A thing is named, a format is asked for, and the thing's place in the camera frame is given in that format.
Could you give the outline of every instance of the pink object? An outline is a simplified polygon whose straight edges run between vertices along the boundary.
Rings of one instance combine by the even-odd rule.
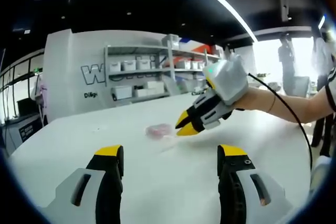
[[[154,140],[160,140],[161,138],[163,138],[163,136],[167,136],[172,133],[172,127],[169,124],[162,123],[147,127],[145,132],[149,138]]]

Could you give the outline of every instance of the human arm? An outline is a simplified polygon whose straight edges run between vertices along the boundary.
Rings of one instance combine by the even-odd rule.
[[[301,123],[312,122],[333,113],[325,88],[321,89],[311,99],[280,96],[292,108]],[[266,90],[250,87],[247,93],[234,104],[234,107],[245,110],[260,110],[287,121],[296,122],[287,107],[273,93]]]

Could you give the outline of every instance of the white table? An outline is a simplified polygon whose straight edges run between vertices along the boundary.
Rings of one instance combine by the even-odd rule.
[[[47,206],[55,188],[86,167],[99,148],[124,146],[121,221],[125,223],[219,223],[217,146],[242,147],[271,175],[295,206],[306,200],[309,153],[297,125],[257,111],[235,111],[221,126],[191,137],[148,139],[149,125],[175,125],[196,97],[190,94],[57,119],[10,158],[34,204]]]

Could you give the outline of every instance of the person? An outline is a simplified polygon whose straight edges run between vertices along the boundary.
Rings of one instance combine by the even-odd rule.
[[[328,83],[312,98],[280,95],[292,108],[301,123],[309,123],[336,112],[336,69],[330,71]],[[289,122],[297,122],[287,107],[270,91],[249,87],[245,95],[234,103],[234,108],[259,110]]]
[[[282,86],[286,95],[293,95],[294,90],[294,55],[288,43],[287,34],[280,37],[281,46],[278,49],[279,61],[282,63]]]
[[[328,83],[328,74],[333,68],[333,58],[328,45],[324,42],[320,30],[317,26],[311,28],[314,40],[312,52],[312,66],[318,74],[317,90],[321,90]],[[320,155],[329,156],[331,128],[333,124],[333,114],[327,115],[316,121],[311,146],[317,147],[322,138],[324,126],[324,139]]]

